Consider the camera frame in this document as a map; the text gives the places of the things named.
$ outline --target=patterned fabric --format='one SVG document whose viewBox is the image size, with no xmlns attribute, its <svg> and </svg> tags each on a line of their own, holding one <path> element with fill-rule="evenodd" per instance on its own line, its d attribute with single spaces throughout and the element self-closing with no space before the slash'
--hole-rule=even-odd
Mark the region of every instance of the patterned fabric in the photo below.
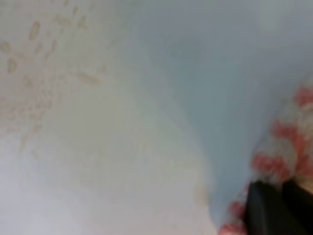
<svg viewBox="0 0 313 235">
<path fill-rule="evenodd" d="M 313 180 L 313 82 L 308 81 L 273 122 L 251 160 L 253 178 L 277 188 L 291 178 Z M 228 209 L 219 235 L 246 235 L 243 223 L 248 188 Z"/>
</svg>

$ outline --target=stain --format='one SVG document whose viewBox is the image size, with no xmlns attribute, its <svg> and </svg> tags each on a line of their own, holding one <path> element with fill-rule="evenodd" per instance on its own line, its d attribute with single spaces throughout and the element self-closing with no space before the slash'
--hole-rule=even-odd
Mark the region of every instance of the stain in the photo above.
<svg viewBox="0 0 313 235">
<path fill-rule="evenodd" d="M 27 60 L 26 55 L 25 55 L 24 53 L 22 53 L 22 52 L 16 52 L 16 53 L 14 53 L 14 55 L 15 55 L 16 57 L 22 59 L 22 60 Z"/>
<path fill-rule="evenodd" d="M 7 66 L 8 66 L 8 73 L 13 73 L 18 67 L 18 63 L 16 62 L 15 59 L 9 58 L 7 62 Z"/>
<path fill-rule="evenodd" d="M 23 77 L 23 85 L 26 88 L 33 88 L 34 87 L 33 81 L 28 75 L 25 75 Z"/>
<path fill-rule="evenodd" d="M 82 81 L 84 83 L 88 83 L 91 85 L 100 85 L 101 84 L 101 82 L 98 78 L 96 78 L 95 76 L 88 75 L 88 74 L 83 73 L 83 72 L 77 73 L 76 76 L 80 81 Z"/>
<path fill-rule="evenodd" d="M 48 52 L 45 54 L 45 56 L 44 56 L 45 60 L 48 60 L 48 59 L 50 58 L 50 56 L 51 56 L 51 53 L 50 53 L 50 51 L 48 51 Z"/>
<path fill-rule="evenodd" d="M 84 30 L 88 30 L 86 25 L 86 15 L 83 15 L 80 20 L 78 21 L 78 27 Z"/>
<path fill-rule="evenodd" d="M 51 44 L 51 53 L 54 53 L 55 52 L 55 49 L 57 48 L 57 40 L 53 40 L 52 44 Z"/>
<path fill-rule="evenodd" d="M 194 201 L 198 206 L 207 207 L 209 205 L 209 196 L 206 185 L 195 185 L 193 195 Z"/>
<path fill-rule="evenodd" d="M 31 150 L 31 155 L 33 156 L 34 159 L 40 158 L 40 155 L 38 154 L 38 152 L 35 149 Z"/>
<path fill-rule="evenodd" d="M 24 150 L 26 148 L 26 145 L 28 143 L 29 137 L 30 137 L 30 133 L 26 133 L 25 135 L 23 135 L 21 137 L 21 144 L 20 144 L 20 147 L 19 147 L 19 154 L 24 152 Z"/>
<path fill-rule="evenodd" d="M 106 65 L 103 65 L 99 68 L 99 71 L 100 72 L 106 72 L 107 71 L 107 66 Z"/>
<path fill-rule="evenodd" d="M 33 127 L 33 134 L 38 134 L 42 130 L 43 126 L 41 124 L 36 124 Z"/>
<path fill-rule="evenodd" d="M 43 44 L 42 43 L 38 43 L 37 46 L 35 47 L 35 54 L 38 54 L 43 48 Z"/>
<path fill-rule="evenodd" d="M 9 54 L 10 52 L 12 52 L 12 48 L 9 42 L 2 42 L 0 43 L 0 50 L 3 53 Z"/>
<path fill-rule="evenodd" d="M 73 17 L 76 15 L 77 11 L 78 11 L 78 6 L 74 7 L 73 9 Z"/>
<path fill-rule="evenodd" d="M 54 18 L 54 22 L 57 23 L 60 26 L 71 26 L 72 21 L 69 18 L 61 17 L 60 15 L 56 15 Z"/>
<path fill-rule="evenodd" d="M 69 0 L 64 0 L 64 2 L 63 2 L 63 7 L 67 7 L 68 4 L 69 4 Z"/>
<path fill-rule="evenodd" d="M 177 227 L 176 224 L 172 224 L 172 225 L 171 225 L 171 229 L 176 230 L 177 228 L 178 228 L 178 227 Z"/>
<path fill-rule="evenodd" d="M 38 21 L 35 21 L 30 29 L 29 32 L 29 40 L 35 40 L 39 34 L 39 30 L 40 30 L 40 23 Z"/>
</svg>

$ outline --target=pink spot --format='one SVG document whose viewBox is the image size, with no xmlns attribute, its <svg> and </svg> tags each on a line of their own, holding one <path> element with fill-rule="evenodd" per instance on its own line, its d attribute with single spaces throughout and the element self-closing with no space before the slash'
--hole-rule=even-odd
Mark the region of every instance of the pink spot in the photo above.
<svg viewBox="0 0 313 235">
<path fill-rule="evenodd" d="M 247 235 L 244 225 L 225 224 L 219 230 L 219 235 Z"/>
<path fill-rule="evenodd" d="M 313 103 L 313 89 L 309 87 L 300 87 L 294 97 L 294 101 L 300 107 Z"/>
<path fill-rule="evenodd" d="M 252 159 L 251 167 L 264 174 L 276 174 L 281 182 L 285 182 L 291 176 L 281 156 L 269 157 L 265 154 L 258 153 Z"/>
<path fill-rule="evenodd" d="M 243 218 L 246 211 L 246 206 L 243 202 L 234 201 L 230 205 L 229 211 L 233 213 L 237 218 Z"/>
<path fill-rule="evenodd" d="M 276 120 L 273 124 L 272 134 L 277 138 L 290 140 L 298 156 L 302 155 L 307 147 L 305 136 L 300 133 L 294 124 L 282 124 L 279 120 Z"/>
</svg>

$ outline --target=pink and white fabric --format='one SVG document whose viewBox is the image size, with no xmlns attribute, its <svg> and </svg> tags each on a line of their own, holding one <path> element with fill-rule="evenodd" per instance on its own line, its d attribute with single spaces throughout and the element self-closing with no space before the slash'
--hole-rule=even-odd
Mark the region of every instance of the pink and white fabric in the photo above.
<svg viewBox="0 0 313 235">
<path fill-rule="evenodd" d="M 313 79 L 298 89 L 273 122 L 250 166 L 253 177 L 229 206 L 219 235 L 246 235 L 242 217 L 250 182 L 262 180 L 279 188 L 291 178 L 313 180 Z"/>
</svg>

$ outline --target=black object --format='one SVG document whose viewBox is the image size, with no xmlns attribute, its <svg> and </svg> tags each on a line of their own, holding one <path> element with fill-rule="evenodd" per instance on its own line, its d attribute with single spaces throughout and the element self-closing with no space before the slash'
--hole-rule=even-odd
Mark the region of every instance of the black object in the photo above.
<svg viewBox="0 0 313 235">
<path fill-rule="evenodd" d="M 282 199 L 299 224 L 313 234 L 313 194 L 288 181 L 283 185 Z"/>
<path fill-rule="evenodd" d="M 249 235 L 310 234 L 289 211 L 281 194 L 262 182 L 253 183 L 249 187 L 245 223 Z"/>
</svg>

